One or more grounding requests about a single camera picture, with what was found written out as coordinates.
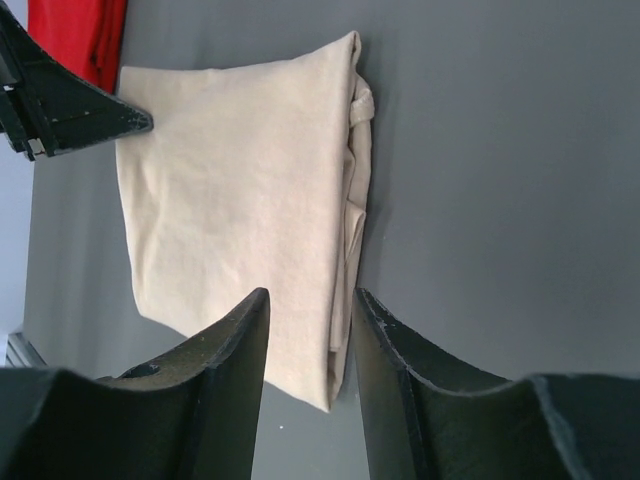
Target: cloth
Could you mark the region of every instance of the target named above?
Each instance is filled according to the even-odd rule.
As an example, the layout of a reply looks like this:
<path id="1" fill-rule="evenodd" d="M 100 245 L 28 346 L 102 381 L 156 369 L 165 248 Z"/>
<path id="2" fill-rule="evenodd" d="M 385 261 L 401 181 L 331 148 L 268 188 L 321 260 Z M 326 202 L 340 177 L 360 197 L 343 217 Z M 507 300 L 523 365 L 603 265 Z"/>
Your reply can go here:
<path id="1" fill-rule="evenodd" d="M 27 30 L 56 61 L 113 93 L 127 0 L 29 0 Z"/>
<path id="2" fill-rule="evenodd" d="M 190 336 L 267 287 L 265 379 L 324 411 L 344 375 L 371 171 L 359 55 L 354 32 L 290 61 L 120 76 L 155 124 L 116 144 L 140 313 Z"/>

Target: towel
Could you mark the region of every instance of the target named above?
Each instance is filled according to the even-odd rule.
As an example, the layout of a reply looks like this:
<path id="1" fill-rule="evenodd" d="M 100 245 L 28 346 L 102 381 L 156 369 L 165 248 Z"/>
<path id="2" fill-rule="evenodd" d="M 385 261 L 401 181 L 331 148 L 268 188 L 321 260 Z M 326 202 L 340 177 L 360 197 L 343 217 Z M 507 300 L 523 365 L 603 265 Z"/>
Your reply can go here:
<path id="1" fill-rule="evenodd" d="M 183 335 L 271 294 L 265 379 L 329 411 L 344 375 L 371 171 L 360 38 L 227 70 L 123 69 L 155 129 L 118 140 L 140 313 Z"/>
<path id="2" fill-rule="evenodd" d="M 29 0 L 27 30 L 57 62 L 113 93 L 127 0 Z"/>

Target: red cloth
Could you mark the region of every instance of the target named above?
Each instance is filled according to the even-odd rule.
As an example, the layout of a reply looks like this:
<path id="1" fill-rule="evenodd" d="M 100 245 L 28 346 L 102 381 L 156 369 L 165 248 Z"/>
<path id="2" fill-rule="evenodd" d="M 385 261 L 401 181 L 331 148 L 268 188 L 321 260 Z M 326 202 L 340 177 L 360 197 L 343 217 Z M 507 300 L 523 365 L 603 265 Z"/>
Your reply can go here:
<path id="1" fill-rule="evenodd" d="M 127 0 L 29 0 L 28 31 L 49 55 L 113 93 Z"/>

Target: gray tabletop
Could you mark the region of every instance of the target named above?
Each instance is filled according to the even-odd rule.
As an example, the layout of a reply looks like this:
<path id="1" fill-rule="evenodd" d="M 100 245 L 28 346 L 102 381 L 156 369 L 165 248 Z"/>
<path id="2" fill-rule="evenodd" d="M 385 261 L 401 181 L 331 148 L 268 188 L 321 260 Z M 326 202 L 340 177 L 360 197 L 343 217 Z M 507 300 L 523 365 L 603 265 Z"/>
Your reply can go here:
<path id="1" fill-rule="evenodd" d="M 233 67 L 360 31 L 360 284 L 497 374 L 638 371 L 639 24 L 631 2 L 136 0 L 123 63 Z M 181 340 L 133 303 L 112 144 L 36 165 L 25 329 L 88 375 Z M 267 385 L 254 478 L 368 478 L 356 383 L 351 359 L 330 415 Z"/>

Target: white surface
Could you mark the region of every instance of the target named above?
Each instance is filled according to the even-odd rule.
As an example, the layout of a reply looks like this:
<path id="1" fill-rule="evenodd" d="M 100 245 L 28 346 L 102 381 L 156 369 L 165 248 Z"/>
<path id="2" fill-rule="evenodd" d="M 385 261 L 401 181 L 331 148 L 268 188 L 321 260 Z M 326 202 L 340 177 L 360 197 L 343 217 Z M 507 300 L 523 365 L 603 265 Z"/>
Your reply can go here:
<path id="1" fill-rule="evenodd" d="M 7 0 L 26 25 L 27 0 Z M 19 330 L 24 316 L 27 249 L 31 218 L 33 165 L 16 154 L 0 135 L 0 364 L 5 361 L 7 335 Z"/>

